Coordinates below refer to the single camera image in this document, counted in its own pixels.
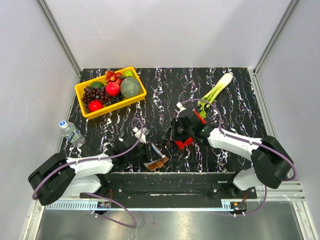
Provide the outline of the light blue credit card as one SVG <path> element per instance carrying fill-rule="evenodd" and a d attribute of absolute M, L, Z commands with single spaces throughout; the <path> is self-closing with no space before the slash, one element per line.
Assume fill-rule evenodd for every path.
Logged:
<path fill-rule="evenodd" d="M 153 142 L 151 143 L 151 146 L 152 146 L 153 150 L 154 150 L 159 156 L 161 156 L 162 159 L 164 159 L 164 158 L 166 157 L 166 155 L 163 154 L 163 153 L 156 147 L 156 145 L 155 145 Z"/>

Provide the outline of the red plastic card box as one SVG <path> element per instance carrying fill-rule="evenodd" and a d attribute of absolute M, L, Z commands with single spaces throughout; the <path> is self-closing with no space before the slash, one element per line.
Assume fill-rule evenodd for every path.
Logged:
<path fill-rule="evenodd" d="M 197 114 L 198 116 L 199 113 L 194 109 L 194 110 L 190 110 L 190 109 L 186 109 L 184 111 L 182 111 L 178 117 L 182 117 L 182 116 L 186 116 L 186 115 L 191 115 L 191 114 Z M 176 145 L 182 150 L 183 148 L 189 146 L 192 142 L 194 141 L 193 137 L 190 137 L 189 139 L 187 139 L 185 142 L 181 142 L 181 141 L 174 141 L 176 143 Z"/>

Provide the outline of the brown leather card holder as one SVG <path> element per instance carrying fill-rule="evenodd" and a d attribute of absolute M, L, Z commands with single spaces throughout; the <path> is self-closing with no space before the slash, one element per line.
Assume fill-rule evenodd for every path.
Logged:
<path fill-rule="evenodd" d="M 150 171 L 153 172 L 156 169 L 160 169 L 164 167 L 164 164 L 169 160 L 169 158 L 167 156 L 165 156 L 164 158 L 160 159 L 160 160 L 155 160 L 149 163 L 144 163 L 143 165 Z"/>

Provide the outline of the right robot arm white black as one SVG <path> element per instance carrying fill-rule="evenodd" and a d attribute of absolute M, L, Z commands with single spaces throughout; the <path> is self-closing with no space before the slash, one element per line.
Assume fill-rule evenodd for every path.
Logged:
<path fill-rule="evenodd" d="M 277 189 L 293 169 L 293 161 L 273 136 L 250 138 L 206 123 L 195 112 L 171 120 L 163 140 L 185 143 L 188 139 L 239 155 L 251 161 L 251 168 L 238 172 L 227 186 L 228 194 L 239 198 L 251 187 Z"/>

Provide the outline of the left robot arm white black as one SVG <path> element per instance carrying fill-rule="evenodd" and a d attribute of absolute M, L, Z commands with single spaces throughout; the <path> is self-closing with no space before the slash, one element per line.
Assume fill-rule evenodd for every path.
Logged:
<path fill-rule="evenodd" d="M 129 161 L 147 158 L 151 146 L 143 136 L 125 139 L 111 152 L 91 157 L 72 158 L 55 153 L 29 175 L 32 198 L 43 206 L 83 193 L 102 198 L 109 190 L 103 175 L 120 171 Z"/>

